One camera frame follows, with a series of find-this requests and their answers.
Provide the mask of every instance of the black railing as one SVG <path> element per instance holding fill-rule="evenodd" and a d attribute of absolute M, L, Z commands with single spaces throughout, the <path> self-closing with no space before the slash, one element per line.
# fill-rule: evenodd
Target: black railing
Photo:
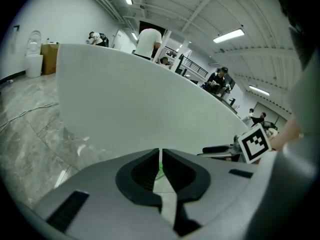
<path fill-rule="evenodd" d="M 175 50 L 172 50 L 171 48 L 169 48 L 167 46 L 165 46 L 164 48 L 166 49 L 166 51 L 165 51 L 166 56 L 170 56 L 174 59 L 177 57 L 178 53 Z"/>
<path fill-rule="evenodd" d="M 164 47 L 165 48 L 165 55 L 176 58 L 177 57 L 177 52 L 169 47 Z M 187 66 L 192 69 L 192 71 L 197 72 L 200 76 L 206 77 L 208 72 L 205 71 L 202 67 L 200 67 L 198 64 L 194 63 L 192 60 L 188 59 L 187 57 L 184 57 L 182 60 L 182 65 Z"/>
<path fill-rule="evenodd" d="M 197 72 L 200 76 L 203 76 L 204 78 L 208 74 L 207 71 L 205 71 L 202 67 L 200 67 L 198 64 L 194 63 L 192 60 L 188 59 L 187 57 L 183 57 L 182 64 L 191 68 L 193 71 Z"/>

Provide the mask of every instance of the gray floor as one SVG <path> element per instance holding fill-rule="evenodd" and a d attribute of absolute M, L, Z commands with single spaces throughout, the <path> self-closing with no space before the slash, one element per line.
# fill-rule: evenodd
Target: gray floor
<path fill-rule="evenodd" d="M 55 74 L 17 77 L 1 87 L 0 125 L 52 102 L 58 102 Z M 115 158 L 68 132 L 59 114 L 59 105 L 39 108 L 0 127 L 1 177 L 12 197 L 30 208 L 79 170 Z M 162 215 L 172 224 L 176 193 L 165 177 L 155 182 L 154 192 L 162 197 Z"/>

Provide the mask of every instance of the ceiling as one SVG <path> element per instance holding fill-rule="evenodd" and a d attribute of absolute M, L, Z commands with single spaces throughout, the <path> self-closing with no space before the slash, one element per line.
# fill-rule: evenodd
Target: ceiling
<path fill-rule="evenodd" d="M 190 39 L 192 50 L 228 67 L 243 91 L 258 94 L 255 97 L 269 108 L 291 112 L 286 95 L 300 77 L 301 66 L 278 0 L 133 0 L 133 5 L 125 0 L 98 1 L 130 31 L 145 21 L 171 30 L 175 39 Z M 244 36 L 213 42 L 239 28 Z M 249 85 L 270 96 L 252 92 Z"/>

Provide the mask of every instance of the toilet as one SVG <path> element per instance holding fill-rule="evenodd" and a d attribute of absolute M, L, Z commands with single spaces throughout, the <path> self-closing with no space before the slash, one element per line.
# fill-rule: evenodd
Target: toilet
<path fill-rule="evenodd" d="M 43 55 L 40 55 L 40 51 L 41 33 L 38 30 L 35 30 L 30 34 L 26 47 L 25 74 L 28 78 L 37 78 L 41 76 Z"/>

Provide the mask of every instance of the brown box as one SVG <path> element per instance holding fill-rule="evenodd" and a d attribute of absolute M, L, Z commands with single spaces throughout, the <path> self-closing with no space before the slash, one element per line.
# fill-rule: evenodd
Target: brown box
<path fill-rule="evenodd" d="M 41 53 L 43 55 L 42 74 L 50 75 L 56 72 L 57 55 L 59 44 L 42 44 Z"/>

